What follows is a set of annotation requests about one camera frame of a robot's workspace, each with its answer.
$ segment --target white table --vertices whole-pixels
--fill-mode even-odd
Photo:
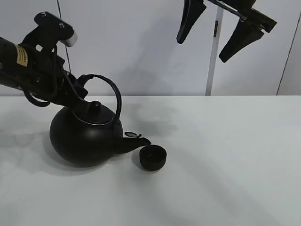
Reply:
[[[156,173],[139,150],[68,166],[59,109],[0,97],[0,226],[301,225],[301,97],[123,97],[124,130],[167,150]]]

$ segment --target black kettle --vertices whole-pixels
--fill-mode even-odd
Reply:
[[[61,109],[51,122],[50,140],[56,152],[67,161],[82,167],[91,167],[116,154],[128,153],[151,142],[126,133],[123,137],[120,122],[121,94],[109,79],[99,76],[113,88],[117,98],[116,113],[98,101],[87,102],[80,111],[69,107]]]

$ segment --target white wall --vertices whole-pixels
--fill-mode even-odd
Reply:
[[[301,24],[292,45],[285,72],[279,88],[279,95],[301,95]]]
[[[258,0],[254,8],[278,22],[270,34],[238,52],[227,63],[217,59],[212,95],[275,95],[300,15],[300,0]],[[219,51],[238,18],[224,12]]]
[[[37,25],[36,14],[49,11],[58,15],[56,0],[2,0],[0,3],[0,37],[15,44],[22,42],[25,35]],[[59,45],[58,54],[65,58],[65,51]],[[19,96],[23,92],[0,86],[0,96]]]
[[[79,40],[69,48],[76,76],[109,77],[123,95],[204,95],[217,7],[207,10],[183,45],[176,42],[184,0],[60,0]],[[112,93],[101,81],[90,95]]]

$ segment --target kettle spout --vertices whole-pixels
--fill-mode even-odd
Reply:
[[[114,153],[115,154],[125,154],[135,150],[138,147],[143,147],[151,145],[151,141],[146,138],[121,138],[118,142],[115,143]]]

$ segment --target warning sticker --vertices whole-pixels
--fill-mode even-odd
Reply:
[[[17,48],[17,53],[18,53],[17,64],[27,67],[28,56],[27,56],[26,50],[23,47],[18,46],[18,45],[16,45],[16,48]]]

